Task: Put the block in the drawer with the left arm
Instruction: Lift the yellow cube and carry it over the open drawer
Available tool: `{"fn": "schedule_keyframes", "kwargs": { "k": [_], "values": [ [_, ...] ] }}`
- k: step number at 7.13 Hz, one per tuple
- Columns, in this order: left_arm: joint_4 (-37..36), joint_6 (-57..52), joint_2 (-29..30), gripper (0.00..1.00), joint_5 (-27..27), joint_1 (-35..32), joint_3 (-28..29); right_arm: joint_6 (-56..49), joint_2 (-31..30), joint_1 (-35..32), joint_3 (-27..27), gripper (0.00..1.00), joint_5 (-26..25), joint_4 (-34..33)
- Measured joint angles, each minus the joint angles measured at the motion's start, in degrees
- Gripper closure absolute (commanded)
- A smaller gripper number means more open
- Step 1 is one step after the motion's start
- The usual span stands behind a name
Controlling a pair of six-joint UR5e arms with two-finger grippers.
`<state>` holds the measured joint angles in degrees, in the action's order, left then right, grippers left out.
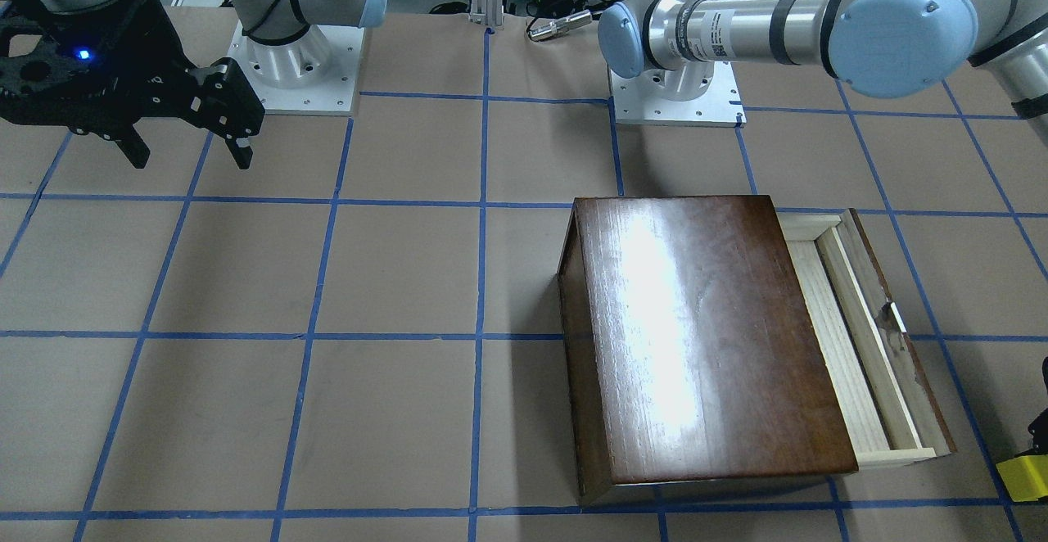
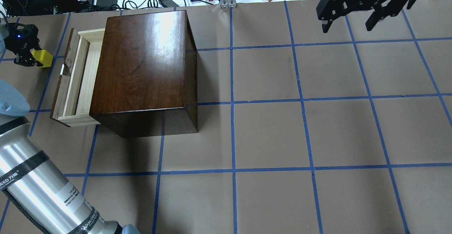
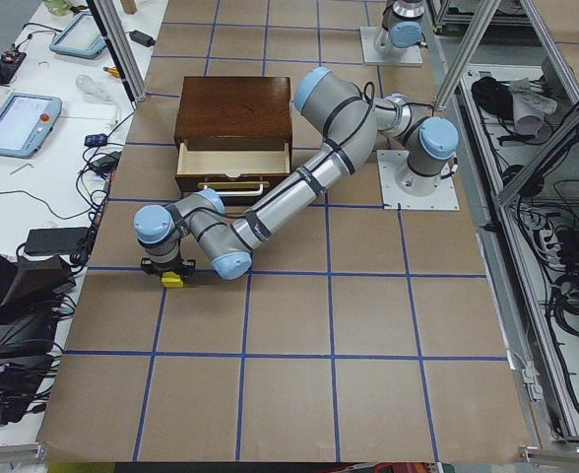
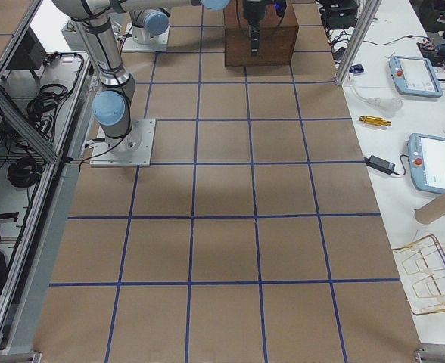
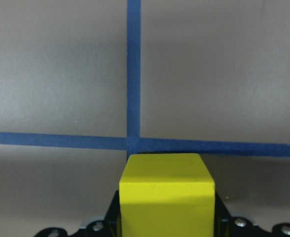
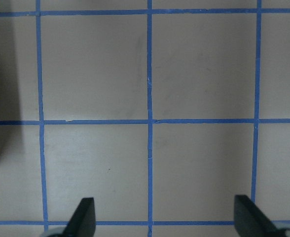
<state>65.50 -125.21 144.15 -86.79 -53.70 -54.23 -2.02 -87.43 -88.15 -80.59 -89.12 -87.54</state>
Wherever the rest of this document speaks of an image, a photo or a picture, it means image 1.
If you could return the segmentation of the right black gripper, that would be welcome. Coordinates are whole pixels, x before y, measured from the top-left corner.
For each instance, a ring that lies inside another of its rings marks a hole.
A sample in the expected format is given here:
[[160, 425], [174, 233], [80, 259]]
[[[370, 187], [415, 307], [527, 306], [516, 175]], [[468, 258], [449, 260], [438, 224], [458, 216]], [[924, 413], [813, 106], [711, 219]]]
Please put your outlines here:
[[250, 168], [262, 102], [231, 57], [206, 67], [191, 61], [160, 0], [63, 12], [44, 0], [10, 0], [10, 7], [2, 18], [4, 120], [109, 137], [145, 169], [152, 153], [134, 125], [179, 118], [230, 140], [233, 161]]

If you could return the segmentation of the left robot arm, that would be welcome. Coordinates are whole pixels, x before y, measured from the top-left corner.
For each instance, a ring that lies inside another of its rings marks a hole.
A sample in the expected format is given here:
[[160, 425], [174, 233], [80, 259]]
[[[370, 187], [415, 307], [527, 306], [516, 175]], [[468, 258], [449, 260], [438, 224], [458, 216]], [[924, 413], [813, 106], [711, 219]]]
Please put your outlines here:
[[1046, 0], [625, 0], [599, 19], [615, 75], [695, 63], [822, 65], [865, 97], [988, 70], [1046, 138]]

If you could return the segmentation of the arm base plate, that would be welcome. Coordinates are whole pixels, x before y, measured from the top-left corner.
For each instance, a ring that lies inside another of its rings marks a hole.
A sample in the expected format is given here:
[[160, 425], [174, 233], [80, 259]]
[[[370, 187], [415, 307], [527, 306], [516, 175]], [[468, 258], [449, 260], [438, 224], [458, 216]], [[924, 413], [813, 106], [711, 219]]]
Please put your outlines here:
[[352, 116], [366, 29], [312, 25], [303, 38], [266, 46], [236, 24], [228, 56], [246, 72], [269, 115]]
[[727, 61], [652, 69], [632, 79], [612, 71], [608, 77], [618, 124], [741, 127], [748, 121]]

